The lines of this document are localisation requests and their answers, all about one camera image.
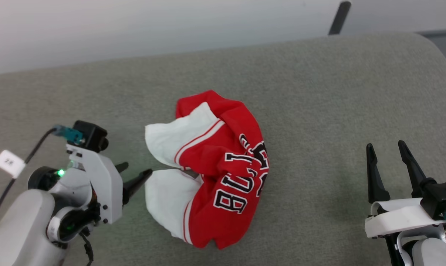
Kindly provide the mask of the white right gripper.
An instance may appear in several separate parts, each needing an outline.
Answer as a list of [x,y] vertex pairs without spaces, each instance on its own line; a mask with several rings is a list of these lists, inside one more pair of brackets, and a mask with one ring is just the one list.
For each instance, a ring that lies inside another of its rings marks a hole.
[[398,147],[402,161],[408,169],[412,198],[390,200],[390,194],[385,190],[380,177],[374,147],[372,143],[366,146],[368,202],[372,204],[370,217],[365,219],[366,236],[372,238],[433,226],[433,229],[440,230],[438,237],[446,239],[442,226],[446,221],[432,219],[420,205],[424,188],[435,184],[436,180],[425,176],[405,141],[399,140]]

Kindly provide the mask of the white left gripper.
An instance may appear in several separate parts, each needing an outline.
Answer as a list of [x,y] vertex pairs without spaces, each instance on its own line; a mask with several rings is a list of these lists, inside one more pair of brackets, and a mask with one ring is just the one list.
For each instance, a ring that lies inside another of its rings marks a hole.
[[128,162],[114,165],[112,161],[94,151],[67,144],[72,151],[70,160],[83,165],[85,175],[95,191],[97,202],[107,209],[100,211],[103,220],[108,224],[118,221],[123,215],[123,205],[129,203],[133,195],[145,184],[153,170],[147,169],[137,177],[123,183],[121,173],[129,167]]

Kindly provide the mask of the red and white jersey garment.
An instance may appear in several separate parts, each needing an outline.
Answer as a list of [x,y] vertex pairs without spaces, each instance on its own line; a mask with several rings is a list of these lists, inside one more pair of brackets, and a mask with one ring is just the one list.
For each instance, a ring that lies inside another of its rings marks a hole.
[[145,182],[147,211],[199,249],[236,244],[253,220],[269,173],[257,120],[210,90],[177,101],[176,119],[145,127],[151,155],[169,169]]

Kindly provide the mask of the grey fabric sofa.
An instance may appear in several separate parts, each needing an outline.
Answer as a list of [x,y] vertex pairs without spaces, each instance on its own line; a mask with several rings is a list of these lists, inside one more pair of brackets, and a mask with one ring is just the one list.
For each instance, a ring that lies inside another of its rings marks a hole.
[[[91,234],[92,266],[391,266],[369,239],[366,145],[391,198],[411,185],[404,140],[423,172],[446,182],[446,59],[423,36],[330,36],[0,75],[0,152],[27,157],[56,124],[108,131],[104,155],[125,180],[164,169],[145,126],[175,118],[177,100],[214,90],[242,101],[269,157],[262,199],[245,236],[218,250],[172,237],[140,189],[115,224]],[[0,195],[10,177],[0,170]]]

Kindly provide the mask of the white paper tag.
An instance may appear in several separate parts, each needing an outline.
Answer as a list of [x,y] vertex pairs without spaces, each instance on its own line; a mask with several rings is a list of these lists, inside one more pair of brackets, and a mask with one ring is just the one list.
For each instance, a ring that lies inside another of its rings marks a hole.
[[7,172],[16,180],[26,166],[24,160],[9,150],[3,150],[0,153],[0,169]]

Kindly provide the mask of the black slanted pole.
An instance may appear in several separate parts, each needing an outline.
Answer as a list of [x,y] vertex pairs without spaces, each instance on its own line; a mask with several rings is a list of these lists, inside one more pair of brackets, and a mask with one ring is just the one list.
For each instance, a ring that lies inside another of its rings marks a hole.
[[337,12],[328,31],[328,35],[340,35],[348,14],[351,10],[351,6],[352,3],[348,0],[343,0],[339,3]]

